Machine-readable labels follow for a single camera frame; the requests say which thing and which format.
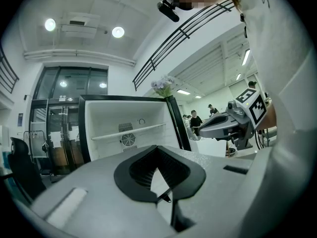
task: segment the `person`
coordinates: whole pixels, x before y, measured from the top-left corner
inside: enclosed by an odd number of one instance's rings
[[[191,111],[191,113],[192,113],[192,119],[190,120],[190,127],[191,128],[193,128],[194,129],[194,131],[195,131],[195,134],[197,135],[197,136],[199,136],[198,135],[198,128],[199,128],[199,126],[203,123],[203,121],[200,119],[200,117],[197,115],[197,113],[196,113],[196,111],[195,110],[192,110]]]
[[[209,116],[209,117],[213,116],[214,114],[219,113],[218,109],[214,108],[214,107],[212,106],[212,104],[209,104],[209,105],[208,105],[208,108],[210,108],[210,116]]]
[[[249,81],[249,87],[255,89],[256,88],[256,82],[255,81]]]
[[[189,10],[198,6],[213,5],[221,0],[172,0],[175,6]],[[290,86],[299,71],[313,71],[316,62],[314,44],[305,26],[287,0],[232,0],[245,24],[252,56],[257,65],[259,78],[269,93],[267,114],[257,129],[278,126],[279,135],[295,130],[296,115],[281,93]]]
[[[189,120],[188,120],[188,118],[187,118],[187,115],[183,115],[183,122],[184,122],[185,129],[186,129],[186,132],[187,132],[187,135],[188,135],[189,139],[194,140],[194,141],[197,141],[198,138],[197,138],[197,136],[192,132],[192,129],[190,128],[190,123],[189,123]]]

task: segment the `doorway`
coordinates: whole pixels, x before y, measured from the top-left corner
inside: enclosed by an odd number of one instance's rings
[[[81,154],[78,105],[48,107],[47,141],[55,175],[67,175],[84,164]]]

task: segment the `fluorescent light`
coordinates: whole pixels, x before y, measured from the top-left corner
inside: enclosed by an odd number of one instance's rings
[[[112,35],[116,38],[121,38],[124,35],[124,30],[122,27],[117,26],[112,30]]]
[[[106,88],[106,87],[107,87],[107,84],[101,83],[99,86],[100,86],[101,88]]]
[[[185,92],[185,91],[183,91],[183,90],[178,90],[177,92],[178,92],[178,93],[182,93],[182,94],[186,94],[186,95],[190,95],[190,93]]]
[[[48,31],[53,31],[56,27],[56,23],[55,20],[53,20],[52,18],[49,18],[47,21],[45,21],[45,28]]]
[[[249,54],[250,54],[250,50],[246,50],[246,53],[245,53],[245,55],[244,55],[244,59],[243,59],[242,66],[247,63],[247,60],[248,60],[248,58],[249,58]]]
[[[66,86],[67,86],[67,84],[66,84],[65,81],[62,81],[62,82],[60,82],[59,84],[60,84],[61,87],[66,87]]]

